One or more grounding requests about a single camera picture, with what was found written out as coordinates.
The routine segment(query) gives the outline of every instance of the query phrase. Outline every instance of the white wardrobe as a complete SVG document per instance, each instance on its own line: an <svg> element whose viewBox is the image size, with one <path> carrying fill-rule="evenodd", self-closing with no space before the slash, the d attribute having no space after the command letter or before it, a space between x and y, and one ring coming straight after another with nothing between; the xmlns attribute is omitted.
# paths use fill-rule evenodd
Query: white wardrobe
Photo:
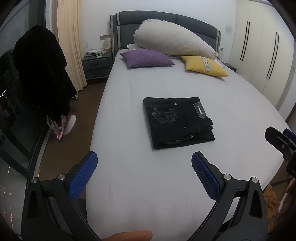
<svg viewBox="0 0 296 241"><path fill-rule="evenodd" d="M237 22L229 63L274 106L287 83L294 38L267 4L237 0Z"/></svg>

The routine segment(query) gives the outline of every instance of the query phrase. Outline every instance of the black wardrobe handle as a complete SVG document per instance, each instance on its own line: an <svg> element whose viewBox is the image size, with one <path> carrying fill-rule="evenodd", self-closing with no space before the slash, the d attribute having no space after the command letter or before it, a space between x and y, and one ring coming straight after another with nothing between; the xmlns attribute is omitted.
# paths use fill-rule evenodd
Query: black wardrobe handle
<svg viewBox="0 0 296 241"><path fill-rule="evenodd" d="M246 47L245 47L245 49L244 49L244 55L245 55L245 53L246 53L246 49L247 49L247 45L248 45L249 32L250 32L250 22L249 22L249 28L248 28L248 36L247 36Z"/></svg>
<svg viewBox="0 0 296 241"><path fill-rule="evenodd" d="M279 49L279 33L278 33L278 44L277 44L277 47L276 47L276 56L275 56L275 58L274 58L274 65L275 65L275 63L276 63L276 57L277 57L277 51L278 51L278 49ZM274 70L274 65L272 66L272 70L271 70L271 73L270 73L270 76L269 76L269 79L268 79L268 80L270 80L270 77L271 77L272 72L273 72L273 70Z"/></svg>
<svg viewBox="0 0 296 241"><path fill-rule="evenodd" d="M247 38L247 32L248 32L248 21L247 21L247 26L246 26L246 34L244 36L244 45L246 44L246 38Z"/></svg>
<svg viewBox="0 0 296 241"><path fill-rule="evenodd" d="M275 42L274 42L274 52L275 52L275 50L276 50L276 40L275 40ZM268 78L269 71L270 71L270 69L271 69L273 59L274 59L274 53L272 54L271 63L270 63L269 70L268 70L268 73L267 73L266 78Z"/></svg>

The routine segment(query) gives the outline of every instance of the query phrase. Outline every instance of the white bed sheet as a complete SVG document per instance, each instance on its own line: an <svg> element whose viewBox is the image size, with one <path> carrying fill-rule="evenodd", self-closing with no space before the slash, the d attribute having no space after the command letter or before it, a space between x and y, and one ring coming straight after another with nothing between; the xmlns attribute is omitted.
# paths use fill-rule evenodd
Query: white bed sheet
<svg viewBox="0 0 296 241"><path fill-rule="evenodd" d="M186 71L179 59L172 59L172 67L127 69L119 53L92 137L98 166L86 187L88 222L101 238L145 229L152 230L153 240L187 240L215 203L192 168L192 154L201 151L236 179L256 176L265 188L283 162L265 141L265 130L288 126L260 92L228 68L226 78ZM194 96L213 121L215 141L154 150L143 99Z"/></svg>

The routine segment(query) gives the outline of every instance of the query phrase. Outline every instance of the blue textured pad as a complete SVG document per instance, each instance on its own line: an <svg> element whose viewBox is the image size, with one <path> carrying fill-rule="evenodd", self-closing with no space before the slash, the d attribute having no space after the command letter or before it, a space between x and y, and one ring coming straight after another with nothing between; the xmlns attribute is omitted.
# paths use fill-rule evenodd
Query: blue textured pad
<svg viewBox="0 0 296 241"><path fill-rule="evenodd" d="M82 191L91 178L91 175L96 169L97 164L98 157L96 153L93 152L69 184L69 198L71 201L80 197Z"/></svg>
<svg viewBox="0 0 296 241"><path fill-rule="evenodd" d="M289 129L284 129L283 134L296 143L296 135Z"/></svg>
<svg viewBox="0 0 296 241"><path fill-rule="evenodd" d="M191 162L194 171L196 172L209 197L218 201L220 198L220 188L216 178L196 153L192 155Z"/></svg>

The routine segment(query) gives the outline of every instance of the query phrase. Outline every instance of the black pants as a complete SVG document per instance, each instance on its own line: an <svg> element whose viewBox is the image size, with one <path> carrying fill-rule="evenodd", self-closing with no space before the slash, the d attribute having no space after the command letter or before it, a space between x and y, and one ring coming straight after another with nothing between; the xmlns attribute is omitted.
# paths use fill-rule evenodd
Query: black pants
<svg viewBox="0 0 296 241"><path fill-rule="evenodd" d="M150 98L143 100L155 149L179 147L214 141L213 122L200 118L192 98Z"/></svg>

